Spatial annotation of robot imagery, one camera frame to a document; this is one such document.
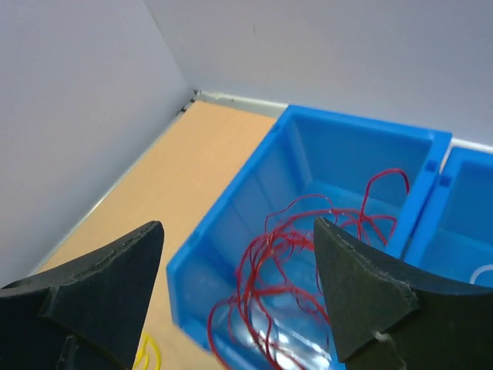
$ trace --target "white wall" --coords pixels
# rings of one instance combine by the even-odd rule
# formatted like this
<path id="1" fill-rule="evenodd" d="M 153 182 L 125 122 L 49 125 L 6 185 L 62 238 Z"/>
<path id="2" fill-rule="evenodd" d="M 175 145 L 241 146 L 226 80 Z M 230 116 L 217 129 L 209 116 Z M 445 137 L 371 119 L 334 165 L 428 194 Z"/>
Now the white wall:
<path id="1" fill-rule="evenodd" d="M 47 255 L 192 92 L 141 0 L 1 1 L 0 83 L 3 285 Z"/>
<path id="2" fill-rule="evenodd" d="M 491 0 L 145 0 L 198 89 L 493 144 Z"/>

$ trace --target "tangled red wire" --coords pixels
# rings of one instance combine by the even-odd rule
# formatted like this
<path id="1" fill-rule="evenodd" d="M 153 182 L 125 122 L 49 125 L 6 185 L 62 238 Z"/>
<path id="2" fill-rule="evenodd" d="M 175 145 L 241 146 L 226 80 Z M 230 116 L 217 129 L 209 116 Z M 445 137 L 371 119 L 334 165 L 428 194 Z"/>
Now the tangled red wire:
<path id="1" fill-rule="evenodd" d="M 207 336 L 209 339 L 211 351 L 225 368 L 230 368 L 230 366 L 226 363 L 226 361 L 217 350 L 217 347 L 213 340 L 212 328 L 215 312 L 219 308 L 224 306 L 228 306 L 229 308 L 227 315 L 228 332 L 233 340 L 235 338 L 231 329 L 231 318 L 233 311 L 236 309 L 240 315 L 242 322 L 248 329 L 253 343 L 259 349 L 260 353 L 264 355 L 265 359 L 272 368 L 278 370 L 282 369 L 277 361 L 277 355 L 279 354 L 282 354 L 285 358 L 288 358 L 298 368 L 305 368 L 302 366 L 298 359 L 296 359 L 286 349 L 281 348 L 279 343 L 276 343 L 270 337 L 274 327 L 274 319 L 263 303 L 263 299 L 265 298 L 271 298 L 279 294 L 292 294 L 296 300 L 297 306 L 302 312 L 313 315 L 317 320 L 322 320 L 323 322 L 330 324 L 326 308 L 317 300 L 317 296 L 318 298 L 320 298 L 322 296 L 322 292 L 320 289 L 320 283 L 316 268 L 316 283 L 314 284 L 317 287 L 318 294 L 311 294 L 309 291 L 297 287 L 288 278 L 285 270 L 283 269 L 283 264 L 286 263 L 286 261 L 289 260 L 295 254 L 295 252 L 314 251 L 313 233 L 307 234 L 303 233 L 300 230 L 296 230 L 293 224 L 305 217 L 316 217 L 323 215 L 333 215 L 333 217 L 335 218 L 334 223 L 338 224 L 340 217 L 346 217 L 348 220 L 340 224 L 340 227 L 355 225 L 357 228 L 357 238 L 361 240 L 361 238 L 364 237 L 365 241 L 369 244 L 370 238 L 363 228 L 363 224 L 368 223 L 375 231 L 382 244 L 387 245 L 387 238 L 377 226 L 376 221 L 389 220 L 391 222 L 391 230 L 389 233 L 390 238 L 397 225 L 397 219 L 386 214 L 376 214 L 368 216 L 364 213 L 364 209 L 367 205 L 370 189 L 374 181 L 392 173 L 400 174 L 403 177 L 406 194 L 409 194 L 410 185 L 406 173 L 401 169 L 392 168 L 378 173 L 370 179 L 366 186 L 363 202 L 359 210 L 335 208 L 332 204 L 332 201 L 324 195 L 310 194 L 297 198 L 285 209 L 267 216 L 264 223 L 264 233 L 252 240 L 248 248 L 245 250 L 245 253 L 243 254 L 240 264 L 236 270 L 236 291 L 229 298 L 217 302 L 213 306 L 207 320 Z M 325 200 L 327 202 L 327 207 L 321 210 L 309 210 L 300 214 L 294 214 L 285 220 L 280 220 L 276 223 L 276 226 L 274 227 L 274 229 L 272 229 L 272 231 L 268 231 L 268 223 L 270 219 L 285 214 L 289 209 L 293 207 L 293 205 L 307 198 L 320 198 L 322 200 Z M 273 265 L 277 269 L 277 272 L 282 277 L 282 284 L 266 284 L 266 282 L 263 281 L 263 279 L 261 278 L 260 271 L 262 269 L 262 266 L 264 266 L 267 261 L 273 262 Z M 257 309 L 260 310 L 263 315 L 265 315 L 265 318 L 267 320 L 267 330 L 265 334 L 260 333 L 252 325 L 252 318 L 250 314 L 252 304 L 255 304 L 257 306 Z"/>

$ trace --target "blue plastic bin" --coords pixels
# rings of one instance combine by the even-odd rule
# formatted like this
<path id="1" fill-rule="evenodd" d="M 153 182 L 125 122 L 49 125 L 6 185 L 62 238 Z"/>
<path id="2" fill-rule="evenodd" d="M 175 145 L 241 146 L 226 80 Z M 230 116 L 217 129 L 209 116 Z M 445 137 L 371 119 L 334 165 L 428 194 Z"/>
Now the blue plastic bin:
<path id="1" fill-rule="evenodd" d="M 493 287 L 493 156 L 453 148 L 435 185 L 405 261 L 446 278 Z"/>
<path id="2" fill-rule="evenodd" d="M 210 350 L 206 336 L 210 310 L 236 288 L 235 268 L 248 244 L 263 232 L 265 217 L 309 193 L 329 197 L 335 207 L 359 208 L 368 180 L 392 167 L 400 167 L 409 176 L 409 197 L 401 177 L 385 177 L 372 187 L 366 212 L 398 217 L 385 250 L 400 257 L 450 140 L 450 133 L 289 106 L 168 264 L 174 322 Z M 292 211 L 320 209 L 320 202 L 300 203 Z M 313 219 L 305 222 L 300 226 L 313 230 Z M 384 221 L 380 226 L 389 233 L 390 224 Z M 376 235 L 371 235 L 371 241 L 382 247 Z M 314 267 L 313 253 L 292 257 L 285 266 L 291 280 L 305 289 L 315 286 Z M 265 279 L 278 278 L 265 274 Z M 339 367 L 334 346 L 324 349 L 327 328 L 312 318 L 284 312 L 283 308 L 293 305 L 292 298 L 273 298 L 266 304 L 277 312 L 277 340 L 289 343 L 307 368 Z M 254 325 L 265 326 L 255 308 L 252 311 Z M 244 325 L 238 317 L 232 321 L 233 332 L 244 339 L 243 344 L 230 339 L 226 310 L 214 319 L 214 338 L 222 356 L 233 368 L 266 368 L 262 355 L 248 343 Z"/>

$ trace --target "bin compartment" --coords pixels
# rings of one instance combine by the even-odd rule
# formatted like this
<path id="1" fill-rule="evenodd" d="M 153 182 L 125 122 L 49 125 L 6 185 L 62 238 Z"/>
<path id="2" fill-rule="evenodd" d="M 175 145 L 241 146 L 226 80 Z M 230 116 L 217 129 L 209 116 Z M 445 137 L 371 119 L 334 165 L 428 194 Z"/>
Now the bin compartment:
<path id="1" fill-rule="evenodd" d="M 401 257 L 438 178 L 450 140 L 450 133 L 289 106 L 168 264 L 174 322 L 210 350 L 208 315 L 215 303 L 236 289 L 235 269 L 252 239 L 263 233 L 268 214 L 310 193 L 323 194 L 335 207 L 358 209 L 368 180 L 395 167 L 407 174 L 411 192 L 406 197 L 398 175 L 379 179 L 371 188 L 365 213 L 394 216 L 397 228 L 386 247 L 368 225 L 365 230 L 374 247 Z M 310 198 L 299 202 L 290 214 L 322 207 L 327 207 L 324 200 Z M 313 222 L 307 218 L 297 227 L 313 230 Z M 389 234 L 388 220 L 377 224 Z M 347 230 L 355 232 L 356 227 Z M 292 256 L 284 268 L 293 283 L 315 291 L 313 253 Z M 276 271 L 265 266 L 263 279 L 278 280 Z M 329 368 L 329 363 L 337 363 L 334 346 L 327 351 L 328 328 L 300 313 L 299 308 L 297 314 L 290 311 L 295 306 L 292 297 L 271 298 L 265 304 L 276 312 L 277 332 L 271 337 L 299 354 L 307 368 Z M 235 315 L 231 318 L 232 331 L 240 339 L 230 338 L 226 311 L 218 312 L 213 321 L 221 355 L 234 368 L 264 368 L 262 355 L 249 342 L 245 326 Z M 255 308 L 252 311 L 254 320 L 258 315 Z M 256 320 L 253 325 L 265 330 L 266 320 Z"/>
<path id="2" fill-rule="evenodd" d="M 405 261 L 493 287 L 493 155 L 455 147 L 434 186 Z"/>

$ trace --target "wooden tabletop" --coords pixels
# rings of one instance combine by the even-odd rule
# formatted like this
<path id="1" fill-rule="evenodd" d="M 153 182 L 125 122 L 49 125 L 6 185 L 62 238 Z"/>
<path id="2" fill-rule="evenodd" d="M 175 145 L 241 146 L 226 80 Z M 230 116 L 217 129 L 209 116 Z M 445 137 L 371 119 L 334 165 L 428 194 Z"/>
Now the wooden tabletop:
<path id="1" fill-rule="evenodd" d="M 163 256 L 144 329 L 158 341 L 162 369 L 220 368 L 173 325 L 165 267 L 274 122 L 269 117 L 195 102 L 42 270 L 106 245 L 149 220 L 160 220 L 165 228 Z"/>

